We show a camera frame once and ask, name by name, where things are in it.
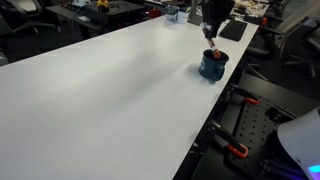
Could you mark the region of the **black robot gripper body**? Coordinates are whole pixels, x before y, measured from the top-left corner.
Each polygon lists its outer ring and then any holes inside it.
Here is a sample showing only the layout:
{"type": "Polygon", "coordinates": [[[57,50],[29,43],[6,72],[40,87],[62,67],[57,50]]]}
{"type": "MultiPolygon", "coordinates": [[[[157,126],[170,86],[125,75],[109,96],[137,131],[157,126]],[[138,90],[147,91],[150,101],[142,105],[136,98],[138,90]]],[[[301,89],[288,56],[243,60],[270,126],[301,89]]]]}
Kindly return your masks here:
{"type": "Polygon", "coordinates": [[[201,3],[202,29],[218,29],[228,18],[235,5],[234,0],[203,0],[201,3]]]}

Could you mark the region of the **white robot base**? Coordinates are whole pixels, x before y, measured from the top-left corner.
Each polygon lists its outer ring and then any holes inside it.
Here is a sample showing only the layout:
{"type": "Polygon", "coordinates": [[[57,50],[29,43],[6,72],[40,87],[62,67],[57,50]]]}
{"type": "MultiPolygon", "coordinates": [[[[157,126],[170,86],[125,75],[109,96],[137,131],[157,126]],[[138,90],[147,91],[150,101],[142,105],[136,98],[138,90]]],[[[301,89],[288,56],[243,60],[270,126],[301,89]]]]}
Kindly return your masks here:
{"type": "Polygon", "coordinates": [[[280,144],[309,180],[320,180],[320,108],[282,123],[280,144]]]}

